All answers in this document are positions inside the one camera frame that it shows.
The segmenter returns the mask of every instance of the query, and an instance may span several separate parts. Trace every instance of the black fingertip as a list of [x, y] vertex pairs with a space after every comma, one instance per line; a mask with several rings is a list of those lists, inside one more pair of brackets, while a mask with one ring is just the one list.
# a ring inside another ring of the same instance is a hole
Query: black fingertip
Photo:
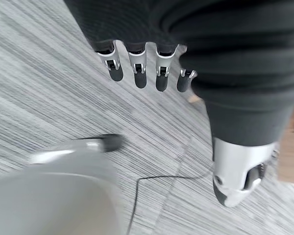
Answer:
[[157, 76], [156, 79], [156, 88], [158, 91], [163, 92], [168, 86], [168, 77], [163, 75]]
[[186, 92], [186, 90], [189, 88], [191, 84], [191, 79], [189, 76], [184, 76], [182, 77], [181, 75], [179, 75], [178, 80], [177, 80], [177, 84], [176, 84], [176, 88], [179, 92]]
[[138, 88], [142, 89], [146, 86], [147, 84], [147, 75], [146, 72], [144, 73], [135, 73], [134, 74], [134, 78], [135, 78], [135, 84]]
[[123, 79], [123, 70], [122, 70], [121, 65], [118, 70], [116, 70], [116, 69], [109, 70], [109, 74], [110, 74], [110, 77], [112, 78], [112, 80], [114, 80], [116, 82], [120, 82]]

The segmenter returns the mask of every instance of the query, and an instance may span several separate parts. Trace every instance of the gray striped carpet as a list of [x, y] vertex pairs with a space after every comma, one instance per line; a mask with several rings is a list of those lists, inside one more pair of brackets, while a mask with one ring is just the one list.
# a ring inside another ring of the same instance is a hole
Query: gray striped carpet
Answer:
[[[0, 173], [18, 170], [30, 153], [64, 140], [122, 133], [113, 161], [123, 191], [124, 234], [137, 178], [202, 175], [211, 167], [202, 104], [155, 88], [155, 46], [147, 46], [147, 87], [135, 87], [121, 44], [124, 72], [116, 83], [86, 43], [61, 0], [0, 0]], [[214, 197], [211, 174], [197, 181], [143, 181], [132, 235], [294, 235], [294, 185], [269, 168], [261, 187], [233, 209]]]

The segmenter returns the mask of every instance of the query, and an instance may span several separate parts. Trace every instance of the white robot part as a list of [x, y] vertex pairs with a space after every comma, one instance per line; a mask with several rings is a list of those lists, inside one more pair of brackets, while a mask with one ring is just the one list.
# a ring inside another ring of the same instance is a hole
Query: white robot part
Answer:
[[241, 146], [215, 138], [214, 190], [217, 199], [227, 207], [238, 205], [261, 183], [261, 168], [274, 150], [275, 143], [263, 146]]

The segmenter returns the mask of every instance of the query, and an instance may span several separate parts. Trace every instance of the wire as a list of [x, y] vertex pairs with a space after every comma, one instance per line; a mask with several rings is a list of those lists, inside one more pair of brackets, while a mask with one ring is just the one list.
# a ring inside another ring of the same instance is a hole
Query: wire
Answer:
[[135, 191], [134, 205], [133, 205], [131, 219], [130, 219], [128, 227], [127, 227], [126, 235], [129, 235], [129, 233], [131, 232], [132, 223], [133, 223], [133, 219], [134, 219], [134, 215], [135, 215], [135, 211], [136, 211], [136, 206], [137, 206], [139, 182], [141, 180], [160, 179], [160, 178], [178, 178], [178, 179], [185, 179], [185, 180], [199, 180], [199, 179], [205, 178], [211, 172], [211, 170], [212, 170], [212, 166], [204, 174], [202, 174], [200, 176], [159, 175], [159, 176], [150, 176], [150, 177], [144, 177], [144, 178], [137, 179], [136, 180], [136, 191]]

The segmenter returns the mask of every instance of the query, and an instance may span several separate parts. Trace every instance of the robotic hand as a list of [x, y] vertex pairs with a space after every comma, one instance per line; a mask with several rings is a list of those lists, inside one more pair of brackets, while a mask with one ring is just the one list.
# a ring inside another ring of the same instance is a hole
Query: robotic hand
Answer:
[[123, 78], [114, 40], [123, 41], [138, 88], [146, 42], [157, 44], [156, 87], [164, 91], [177, 44], [177, 88], [206, 104], [213, 187], [227, 207], [261, 182], [294, 108], [294, 0], [65, 0], [115, 81]]

